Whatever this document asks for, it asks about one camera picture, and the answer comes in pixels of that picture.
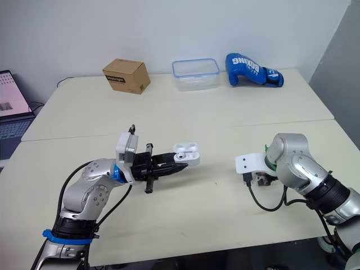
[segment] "black cord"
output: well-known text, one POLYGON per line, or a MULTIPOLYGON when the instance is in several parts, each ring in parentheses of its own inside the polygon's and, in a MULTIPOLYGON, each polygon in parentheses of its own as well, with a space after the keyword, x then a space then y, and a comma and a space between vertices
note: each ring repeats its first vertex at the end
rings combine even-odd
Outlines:
MULTIPOLYGON (((104 222, 104 220, 125 200, 125 198, 129 195, 131 189, 133 188, 132 185, 129 186, 128 190, 126 191, 126 193, 124 194, 124 196, 120 199, 120 201, 118 201, 103 217, 102 219, 100 219, 100 221, 95 225, 94 229, 91 231, 91 234, 95 233, 101 223, 104 222)), ((84 266, 85 266, 85 270, 89 270, 89 250, 90 250, 90 245, 89 248, 85 249, 85 258, 84 258, 84 266)))
POLYGON ((45 106, 45 104, 44 103, 42 103, 42 102, 39 102, 39 101, 32 101, 32 102, 30 102, 29 103, 29 106, 28 106, 28 112, 30 112, 30 109, 31 109, 31 105, 32 104, 40 104, 39 106, 37 106, 33 111, 35 111, 35 110, 37 110, 38 108, 40 108, 40 107, 42 107, 42 106, 45 106))
POLYGON ((323 236, 322 239, 324 240, 325 243, 327 243, 328 245, 331 245, 331 242, 329 242, 329 241, 325 238, 325 236, 323 236))
POLYGON ((90 244, 86 244, 85 246, 85 257, 84 257, 84 269, 89 270, 89 251, 90 251, 90 244))
POLYGON ((283 203, 286 205, 286 206, 289 206, 291 204, 294 204, 294 203, 305 203, 305 204, 308 204, 309 202, 307 200, 303 200, 303 199, 294 199, 294 200, 291 200, 291 201, 287 201, 287 194, 286 194, 287 190, 285 191, 285 198, 283 200, 283 203))
POLYGON ((39 105, 36 108, 33 109, 33 111, 36 111, 38 108, 43 107, 44 105, 39 105))
POLYGON ((68 185, 68 183, 70 182, 70 180, 73 178, 74 175, 76 175, 76 173, 78 171, 80 171, 82 168, 84 168, 85 166, 89 165, 91 161, 84 163, 83 165, 77 167, 72 173, 71 175, 68 176, 68 178, 65 180, 64 184, 62 185, 59 197, 58 197, 58 201, 57 201, 57 210, 56 210, 56 218, 55 218, 55 223, 54 226, 57 223, 57 220, 60 216, 60 211, 61 211, 61 205, 62 205, 62 197, 64 196, 64 192, 65 192, 65 188, 68 185))
MULTIPOLYGON (((80 171, 82 168, 84 168, 86 165, 88 165, 91 161, 89 162, 86 162, 85 164, 81 165, 80 167, 77 167, 76 170, 74 170, 71 175, 69 175, 69 177, 65 180, 64 184, 62 185, 62 188, 61 188, 61 191, 60 191, 60 195, 58 197, 58 202, 57 202, 57 210, 56 210, 56 218, 55 218, 55 223, 54 223, 54 226, 56 225, 57 223, 57 220, 59 218, 59 215, 60 215, 60 211, 61 211, 61 205, 62 205, 62 197, 64 196, 64 192, 65 192, 65 188, 66 186, 68 185, 69 181, 72 179, 72 177, 78 172, 80 171)), ((46 243, 46 240, 44 241, 43 245, 41 246, 37 256, 35 257, 35 261, 31 267, 31 270, 34 270, 35 269, 35 266, 36 264, 38 263, 38 260, 41 256, 41 253, 43 252, 43 249, 44 249, 44 246, 45 246, 45 243, 46 243)))
POLYGON ((37 254, 36 257, 35 257, 35 260, 34 260, 34 262, 33 262, 33 265, 31 266, 30 270, 35 270, 35 267, 36 267, 36 265, 37 265, 37 263, 38 263, 38 261, 39 261, 39 259, 40 259, 41 253, 43 253, 46 240, 47 240, 47 239, 45 239, 44 243, 42 244, 41 248, 39 249, 39 252, 38 252, 38 254, 37 254))
POLYGON ((284 187, 283 187, 283 193, 282 193, 281 200, 280 200, 279 204, 278 204, 275 208, 266 208, 266 207, 263 207, 263 206, 259 203, 259 201, 257 200, 257 198, 255 197, 255 195, 254 195, 254 193, 253 193, 253 190, 251 189, 251 186, 248 186, 248 188, 249 188, 250 194, 251 194, 251 196, 253 197, 255 203, 256 203, 261 209, 263 209, 263 210, 265 210, 265 211, 268 211, 268 212, 274 212, 274 211, 276 211, 277 209, 279 209, 279 208, 281 207, 282 203, 284 202, 284 199, 285 199, 285 196, 286 196, 286 191, 287 191, 287 187, 284 186, 284 187))
POLYGON ((346 261, 346 260, 347 260, 346 257, 344 256, 344 254, 342 254, 342 253, 340 252, 340 250, 338 249, 338 246, 336 246, 336 243, 335 243, 335 241, 334 241, 334 238, 332 237, 332 235, 331 235, 331 233, 330 233, 330 231, 329 231, 329 228, 328 228, 328 226, 327 226, 327 224, 326 224, 326 222, 325 222, 325 220, 324 220, 324 217, 322 216, 319 208, 315 207, 314 205, 311 205, 309 201, 307 201, 307 200, 302 200, 302 199, 295 199, 295 200, 291 200, 291 201, 287 202, 287 197, 286 197, 286 193, 285 193, 284 204, 285 204, 286 206, 289 206, 289 205, 294 204, 294 203, 305 203, 310 209, 314 209, 314 210, 315 210, 316 214, 319 216, 319 219, 320 219, 320 221, 321 221, 321 224, 322 224, 322 226, 324 227, 324 230, 325 230, 325 232, 326 232, 326 236, 327 236, 327 238, 329 239, 330 242, 328 242, 328 241, 323 237, 324 241, 325 241, 327 244, 332 245, 332 246, 334 247, 335 251, 337 251, 337 252, 340 254, 340 256, 346 261))
POLYGON ((74 77, 66 77, 65 79, 62 79, 61 81, 59 81, 57 84, 56 84, 56 88, 59 87, 59 84, 63 81, 65 81, 66 79, 71 79, 71 78, 74 78, 74 77))

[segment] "clear plastic container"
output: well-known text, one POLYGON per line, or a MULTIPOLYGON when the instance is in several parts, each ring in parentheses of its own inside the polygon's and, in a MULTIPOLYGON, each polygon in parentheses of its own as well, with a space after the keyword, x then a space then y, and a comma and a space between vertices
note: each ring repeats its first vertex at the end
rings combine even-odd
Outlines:
POLYGON ((194 59, 173 62, 173 75, 180 91, 216 88, 220 70, 215 59, 194 59))

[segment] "white table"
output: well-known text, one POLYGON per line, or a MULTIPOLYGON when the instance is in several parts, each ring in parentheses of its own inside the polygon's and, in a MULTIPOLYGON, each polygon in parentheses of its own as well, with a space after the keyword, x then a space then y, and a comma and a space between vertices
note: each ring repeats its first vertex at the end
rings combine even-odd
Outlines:
MULTIPOLYGON (((120 131, 126 126, 118 127, 120 131)), ((310 153, 346 186, 360 190, 354 168, 360 152, 334 120, 208 128, 183 133, 139 129, 138 152, 154 144, 154 153, 171 151, 176 142, 199 144, 196 167, 160 178, 154 193, 145 184, 134 189, 104 222, 91 245, 90 264, 125 263, 154 258, 240 248, 325 235, 316 213, 303 204, 283 206, 274 213, 259 209, 234 158, 264 150, 278 132, 303 133, 310 153)), ((80 164, 96 158, 113 158, 119 134, 22 142, 0 174, 0 261, 3 269, 28 269, 51 228, 57 198, 65 178, 80 164)), ((253 185, 259 201, 275 206, 282 186, 253 185)), ((106 212, 126 191, 113 190, 106 212)), ((299 197, 289 190, 289 198, 299 197)))
POLYGON ((113 91, 104 76, 64 81, 24 134, 23 141, 118 134, 139 130, 225 128, 333 119, 298 71, 281 70, 281 88, 242 81, 225 73, 216 89, 180 92, 170 74, 151 75, 143 94, 113 91))

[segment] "laptop keyboard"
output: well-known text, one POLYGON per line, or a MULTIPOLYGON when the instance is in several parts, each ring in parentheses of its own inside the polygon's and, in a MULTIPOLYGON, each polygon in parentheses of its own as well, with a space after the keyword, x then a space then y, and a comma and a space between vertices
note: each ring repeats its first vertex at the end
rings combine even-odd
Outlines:
POLYGON ((22 137, 31 121, 0 125, 0 140, 22 137))

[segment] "cardboard box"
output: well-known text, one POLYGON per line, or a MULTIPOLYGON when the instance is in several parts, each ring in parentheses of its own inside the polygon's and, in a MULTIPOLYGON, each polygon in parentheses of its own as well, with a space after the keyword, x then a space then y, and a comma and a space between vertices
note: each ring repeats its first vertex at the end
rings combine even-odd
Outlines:
POLYGON ((141 94, 150 84, 143 62, 115 59, 102 69, 113 90, 141 94))

